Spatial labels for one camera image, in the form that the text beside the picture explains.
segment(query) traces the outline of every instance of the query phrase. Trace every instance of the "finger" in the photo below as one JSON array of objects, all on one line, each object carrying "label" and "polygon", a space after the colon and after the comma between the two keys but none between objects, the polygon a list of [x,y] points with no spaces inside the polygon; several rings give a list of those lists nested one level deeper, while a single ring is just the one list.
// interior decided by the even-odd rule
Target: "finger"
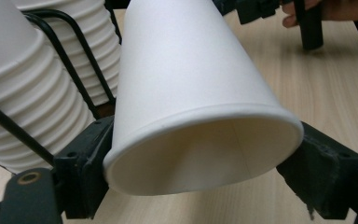
[{"label": "finger", "polygon": [[282,25],[286,28],[295,27],[298,25],[296,15],[291,15],[283,19]]}]

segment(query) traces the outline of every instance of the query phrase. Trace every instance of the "wooden table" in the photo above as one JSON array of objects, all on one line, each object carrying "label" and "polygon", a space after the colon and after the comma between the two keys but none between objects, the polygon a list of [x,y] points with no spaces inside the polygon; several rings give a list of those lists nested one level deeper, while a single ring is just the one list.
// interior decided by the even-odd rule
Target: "wooden table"
[{"label": "wooden table", "polygon": [[[122,23],[123,10],[117,12]],[[324,46],[301,47],[298,28],[281,26],[283,14],[241,26],[237,14],[227,23],[282,105],[323,133],[358,152],[358,34],[352,22],[324,22]],[[0,200],[10,174],[0,168]],[[353,223],[313,221],[305,204],[272,170],[260,177],[202,192],[139,197],[109,190],[94,220],[65,223]]]}]

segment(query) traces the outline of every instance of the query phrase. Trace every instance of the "human hand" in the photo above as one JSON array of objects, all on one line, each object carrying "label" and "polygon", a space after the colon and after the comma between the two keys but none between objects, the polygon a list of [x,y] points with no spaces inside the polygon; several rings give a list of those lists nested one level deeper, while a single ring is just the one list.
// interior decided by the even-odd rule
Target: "human hand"
[{"label": "human hand", "polygon": [[[324,21],[358,21],[358,0],[305,0],[308,10],[322,4],[322,19]],[[296,11],[293,2],[282,6],[282,11],[288,14],[282,21],[286,28],[297,26]]]}]

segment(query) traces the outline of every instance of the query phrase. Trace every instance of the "paper cup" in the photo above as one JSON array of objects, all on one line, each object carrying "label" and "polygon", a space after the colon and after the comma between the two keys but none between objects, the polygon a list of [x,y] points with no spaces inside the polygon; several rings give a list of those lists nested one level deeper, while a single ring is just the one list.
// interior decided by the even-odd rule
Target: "paper cup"
[{"label": "paper cup", "polygon": [[[118,70],[118,64],[120,60],[120,48],[117,48],[117,45],[110,45],[106,52],[101,53],[96,57],[96,60],[98,61],[98,65],[100,66],[101,70],[103,71],[106,67],[111,65],[116,65]],[[79,72],[80,76],[82,77],[82,80],[87,77],[95,77],[95,71],[90,66],[89,62],[78,64],[76,66],[76,71]]]},{"label": "paper cup", "polygon": [[53,49],[40,47],[32,60],[0,78],[0,108],[10,115],[27,110],[38,102],[59,79],[61,66],[53,66],[55,71],[51,72]]},{"label": "paper cup", "polygon": [[0,161],[13,161],[27,157],[33,153],[32,150],[23,150],[23,146],[13,147],[9,150],[0,151]]},{"label": "paper cup", "polygon": [[110,188],[160,195],[238,183],[302,141],[210,0],[133,0],[125,18]]},{"label": "paper cup", "polygon": [[36,41],[36,30],[24,16],[10,1],[0,1],[0,73],[26,61]]},{"label": "paper cup", "polygon": [[[18,74],[7,75],[8,77],[15,77],[16,75],[21,77],[23,74],[35,75],[35,82],[30,82],[26,85],[24,83],[27,83],[27,81],[18,82],[16,89],[19,91],[16,93],[0,91],[6,96],[4,101],[0,98],[0,109],[5,111],[8,116],[16,120],[22,127],[28,128],[32,123],[40,125],[41,120],[48,119],[48,116],[57,109],[57,99],[65,99],[64,95],[69,88],[69,77],[62,77],[65,74],[62,73],[62,65],[57,60],[53,61],[53,50],[50,48],[41,50],[39,57],[43,59],[43,62],[38,63],[38,60],[35,61],[40,65],[37,69],[29,69],[32,68],[32,66],[29,66]],[[5,86],[5,83],[2,80],[0,85]],[[53,123],[53,121],[54,119],[50,119],[48,124]],[[0,135],[2,137],[2,135],[8,136],[11,134],[2,132],[2,127],[0,127]]]},{"label": "paper cup", "polygon": [[[106,82],[110,85],[110,84],[114,84],[117,85],[118,83],[118,69],[117,66],[115,66],[114,64],[112,66],[107,67],[106,69],[104,69],[104,71],[108,72],[109,76],[105,77]],[[90,91],[94,90],[95,88],[97,88],[98,90],[103,90],[101,88],[101,82],[100,80],[92,80],[87,82],[87,84],[85,84],[86,88]]]},{"label": "paper cup", "polygon": [[[119,54],[118,36],[115,32],[116,28],[110,20],[110,12],[104,7],[104,0],[57,1],[51,4],[42,4],[39,0],[34,0],[34,3],[31,0],[15,0],[14,2],[20,10],[49,8],[57,9],[70,15],[75,19],[82,30],[89,43],[91,51],[100,66],[103,62],[100,62],[99,59],[103,58],[105,53],[113,55],[118,52]],[[89,75],[90,72],[87,71],[86,73],[83,73],[83,70],[84,67],[88,67],[87,70],[93,71],[93,69],[90,65],[89,58],[86,56],[83,48],[78,42],[73,29],[69,24],[60,19],[48,18],[46,21],[53,28],[57,37],[62,42],[62,46],[68,54],[80,79],[86,86],[88,86],[88,81],[83,80],[83,77]],[[106,52],[106,50],[111,49],[112,46],[115,47],[115,52]],[[108,72],[110,72],[110,70],[103,71],[103,75],[105,77],[111,76]],[[95,76],[95,73],[93,75],[94,79],[92,82],[96,83],[98,78]],[[103,98],[104,99],[102,100],[95,100],[91,97],[91,100],[94,104],[99,105],[108,101],[106,96]]]}]

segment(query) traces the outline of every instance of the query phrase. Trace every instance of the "stacked paper cups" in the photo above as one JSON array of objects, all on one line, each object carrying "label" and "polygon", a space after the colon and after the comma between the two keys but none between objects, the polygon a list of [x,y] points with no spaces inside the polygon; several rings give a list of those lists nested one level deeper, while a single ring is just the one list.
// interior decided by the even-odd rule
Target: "stacked paper cups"
[{"label": "stacked paper cups", "polygon": [[[52,154],[94,121],[55,51],[9,0],[0,0],[0,109]],[[0,165],[49,167],[0,126]]]},{"label": "stacked paper cups", "polygon": [[[120,45],[116,28],[110,20],[110,13],[103,5],[104,0],[13,0],[13,2],[21,11],[57,9],[74,18],[86,37],[111,92],[116,96]],[[47,19],[47,22],[62,42],[92,102],[95,105],[106,103],[108,98],[72,28],[60,19]]]}]

